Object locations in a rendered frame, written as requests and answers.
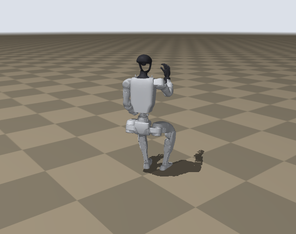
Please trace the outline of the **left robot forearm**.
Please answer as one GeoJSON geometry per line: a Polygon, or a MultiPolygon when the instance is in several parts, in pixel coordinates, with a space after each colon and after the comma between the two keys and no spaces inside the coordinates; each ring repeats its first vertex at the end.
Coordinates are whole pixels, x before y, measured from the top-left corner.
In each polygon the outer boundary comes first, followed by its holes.
{"type": "Polygon", "coordinates": [[[128,112],[129,112],[130,114],[132,114],[132,115],[134,115],[134,116],[138,114],[138,113],[134,112],[132,106],[130,106],[130,107],[124,106],[124,108],[125,108],[126,110],[128,110],[128,112]]]}

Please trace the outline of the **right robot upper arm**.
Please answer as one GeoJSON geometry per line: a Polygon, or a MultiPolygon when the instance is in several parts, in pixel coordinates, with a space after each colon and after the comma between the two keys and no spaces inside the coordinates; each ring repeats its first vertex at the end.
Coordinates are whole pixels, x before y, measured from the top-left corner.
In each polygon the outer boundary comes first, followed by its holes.
{"type": "Polygon", "coordinates": [[[170,97],[172,94],[170,92],[170,88],[165,83],[165,80],[162,78],[154,79],[154,86],[161,90],[165,97],[170,97]]]}

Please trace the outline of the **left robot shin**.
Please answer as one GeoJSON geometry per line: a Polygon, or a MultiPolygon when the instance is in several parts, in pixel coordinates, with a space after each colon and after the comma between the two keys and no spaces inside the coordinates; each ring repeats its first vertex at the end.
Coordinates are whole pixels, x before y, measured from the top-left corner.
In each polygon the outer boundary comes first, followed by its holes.
{"type": "Polygon", "coordinates": [[[149,163],[148,160],[148,143],[147,143],[147,136],[140,136],[138,134],[138,142],[139,142],[139,146],[141,148],[142,154],[143,154],[143,159],[144,159],[144,163],[146,163],[145,161],[147,161],[147,163],[149,163]]]}

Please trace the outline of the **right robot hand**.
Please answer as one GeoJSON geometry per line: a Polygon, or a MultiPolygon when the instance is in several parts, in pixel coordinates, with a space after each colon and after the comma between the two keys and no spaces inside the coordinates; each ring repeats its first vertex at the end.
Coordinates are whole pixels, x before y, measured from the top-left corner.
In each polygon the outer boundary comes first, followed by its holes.
{"type": "Polygon", "coordinates": [[[161,64],[164,66],[164,69],[162,67],[160,67],[162,69],[162,71],[164,72],[164,80],[165,80],[165,83],[167,83],[167,79],[170,79],[170,66],[168,66],[167,64],[163,63],[161,64]]]}

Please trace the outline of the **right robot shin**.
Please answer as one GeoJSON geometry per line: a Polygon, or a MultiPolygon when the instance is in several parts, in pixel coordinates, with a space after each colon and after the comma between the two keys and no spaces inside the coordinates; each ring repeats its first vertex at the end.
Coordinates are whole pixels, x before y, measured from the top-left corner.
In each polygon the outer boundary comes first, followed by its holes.
{"type": "Polygon", "coordinates": [[[163,163],[165,163],[165,166],[168,165],[168,160],[170,157],[170,153],[173,150],[174,143],[176,140],[176,131],[171,132],[170,139],[166,138],[164,141],[164,157],[163,157],[163,163]]]}

